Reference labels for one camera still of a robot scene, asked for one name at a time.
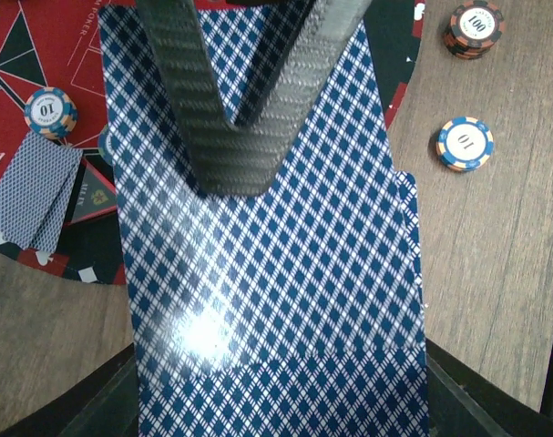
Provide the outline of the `blue green poker chip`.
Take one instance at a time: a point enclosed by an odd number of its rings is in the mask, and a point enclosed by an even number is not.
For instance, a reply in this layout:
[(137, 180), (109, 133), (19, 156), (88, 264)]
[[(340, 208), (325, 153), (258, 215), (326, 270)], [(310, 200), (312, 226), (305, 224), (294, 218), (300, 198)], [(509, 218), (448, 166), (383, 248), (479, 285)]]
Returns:
[(97, 149), (102, 159), (109, 165), (113, 166), (112, 156), (109, 151), (109, 128), (104, 125), (97, 138)]

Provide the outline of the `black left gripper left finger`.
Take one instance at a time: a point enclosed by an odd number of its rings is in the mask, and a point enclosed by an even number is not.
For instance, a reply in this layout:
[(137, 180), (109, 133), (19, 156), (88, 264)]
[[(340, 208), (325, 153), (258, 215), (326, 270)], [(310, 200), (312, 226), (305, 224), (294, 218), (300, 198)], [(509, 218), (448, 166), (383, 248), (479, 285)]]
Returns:
[(0, 436), (137, 436), (135, 348), (122, 352)]

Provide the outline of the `blue patterned card deck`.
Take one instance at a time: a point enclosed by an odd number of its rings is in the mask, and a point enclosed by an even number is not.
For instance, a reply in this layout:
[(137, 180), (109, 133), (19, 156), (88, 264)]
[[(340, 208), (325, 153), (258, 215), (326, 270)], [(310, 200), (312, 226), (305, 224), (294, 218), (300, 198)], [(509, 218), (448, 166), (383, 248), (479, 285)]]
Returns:
[(422, 296), (366, 30), (270, 189), (206, 195), (138, 11), (99, 14), (141, 436), (426, 436)]

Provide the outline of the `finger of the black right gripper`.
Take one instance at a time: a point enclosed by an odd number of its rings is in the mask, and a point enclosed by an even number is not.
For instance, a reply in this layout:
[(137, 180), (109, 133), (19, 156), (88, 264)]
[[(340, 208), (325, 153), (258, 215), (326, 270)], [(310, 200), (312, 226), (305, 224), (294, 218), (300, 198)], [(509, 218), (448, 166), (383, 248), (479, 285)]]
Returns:
[(227, 13), (218, 31), (251, 44), (236, 117), (222, 102), (191, 1), (140, 1), (140, 21), (200, 189), (253, 197), (264, 193), (292, 147), (333, 67), (369, 8), (366, 1), (250, 1)]

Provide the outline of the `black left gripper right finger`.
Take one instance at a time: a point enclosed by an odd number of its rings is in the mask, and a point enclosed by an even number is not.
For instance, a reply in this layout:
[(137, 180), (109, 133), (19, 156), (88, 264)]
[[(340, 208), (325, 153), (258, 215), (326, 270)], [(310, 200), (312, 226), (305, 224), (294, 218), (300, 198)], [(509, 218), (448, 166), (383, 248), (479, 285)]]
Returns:
[(426, 342), (432, 436), (553, 436), (553, 421)]

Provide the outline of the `white blue chip stack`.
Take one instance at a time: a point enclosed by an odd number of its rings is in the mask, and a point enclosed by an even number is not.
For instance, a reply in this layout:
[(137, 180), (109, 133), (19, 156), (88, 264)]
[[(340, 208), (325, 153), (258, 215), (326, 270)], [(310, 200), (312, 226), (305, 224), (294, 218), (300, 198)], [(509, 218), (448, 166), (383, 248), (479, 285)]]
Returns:
[(493, 134), (485, 122), (474, 117), (455, 117), (440, 129), (435, 149), (448, 168), (469, 172), (486, 164), (494, 145)]

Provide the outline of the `white blue poker chip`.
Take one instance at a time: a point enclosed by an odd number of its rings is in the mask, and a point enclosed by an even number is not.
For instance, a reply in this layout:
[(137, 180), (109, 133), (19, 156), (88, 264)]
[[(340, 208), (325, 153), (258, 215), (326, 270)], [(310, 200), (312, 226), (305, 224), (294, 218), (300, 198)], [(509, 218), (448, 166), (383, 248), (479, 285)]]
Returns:
[(37, 134), (59, 140), (74, 130), (78, 120), (77, 107), (62, 89), (42, 87), (27, 99), (24, 120)]

